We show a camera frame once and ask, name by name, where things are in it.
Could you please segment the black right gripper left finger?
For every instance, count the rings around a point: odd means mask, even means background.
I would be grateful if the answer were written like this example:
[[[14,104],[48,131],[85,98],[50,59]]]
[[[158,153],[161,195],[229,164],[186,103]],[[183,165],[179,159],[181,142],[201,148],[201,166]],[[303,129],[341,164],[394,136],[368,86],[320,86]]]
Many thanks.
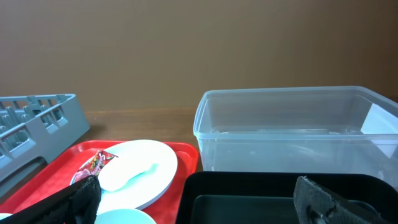
[[[101,201],[97,176],[90,175],[1,220],[1,224],[94,224]]]

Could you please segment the light blue cup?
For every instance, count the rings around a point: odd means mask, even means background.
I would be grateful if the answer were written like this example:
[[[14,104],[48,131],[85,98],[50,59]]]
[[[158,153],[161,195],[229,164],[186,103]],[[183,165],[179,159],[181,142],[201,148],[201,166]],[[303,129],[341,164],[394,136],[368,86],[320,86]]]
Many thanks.
[[[10,213],[0,213],[0,220],[2,220],[4,218],[7,218],[7,217],[10,217],[10,216],[11,216]]]

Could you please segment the light green bowl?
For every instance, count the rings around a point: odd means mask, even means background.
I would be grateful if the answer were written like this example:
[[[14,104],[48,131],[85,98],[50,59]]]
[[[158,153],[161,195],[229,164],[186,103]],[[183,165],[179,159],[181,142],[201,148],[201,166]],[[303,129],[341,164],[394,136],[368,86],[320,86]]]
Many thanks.
[[[156,224],[156,222],[143,211],[117,209],[98,215],[95,224]]]

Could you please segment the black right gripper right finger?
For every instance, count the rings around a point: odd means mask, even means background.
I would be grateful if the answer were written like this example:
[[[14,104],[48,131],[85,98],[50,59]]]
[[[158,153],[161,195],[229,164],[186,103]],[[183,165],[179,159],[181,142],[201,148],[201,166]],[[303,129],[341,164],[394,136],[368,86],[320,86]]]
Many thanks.
[[[389,224],[306,176],[297,178],[293,201],[300,224]]]

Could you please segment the white napkin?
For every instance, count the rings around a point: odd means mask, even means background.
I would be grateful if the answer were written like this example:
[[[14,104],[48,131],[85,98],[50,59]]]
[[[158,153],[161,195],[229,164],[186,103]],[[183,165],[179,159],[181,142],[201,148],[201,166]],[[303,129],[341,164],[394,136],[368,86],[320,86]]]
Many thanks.
[[[99,172],[99,184],[103,190],[115,192],[133,178],[149,172],[158,163],[156,157],[115,157]]]

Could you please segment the red snack wrapper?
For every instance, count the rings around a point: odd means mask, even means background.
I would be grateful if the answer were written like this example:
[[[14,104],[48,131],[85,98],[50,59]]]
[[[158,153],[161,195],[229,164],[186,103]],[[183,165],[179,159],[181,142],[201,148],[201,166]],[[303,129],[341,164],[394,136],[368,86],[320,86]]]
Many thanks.
[[[71,179],[70,185],[90,175],[98,176],[102,168],[114,158],[117,158],[117,156],[112,153],[106,151],[97,151],[93,157],[88,159],[75,172],[74,176]]]

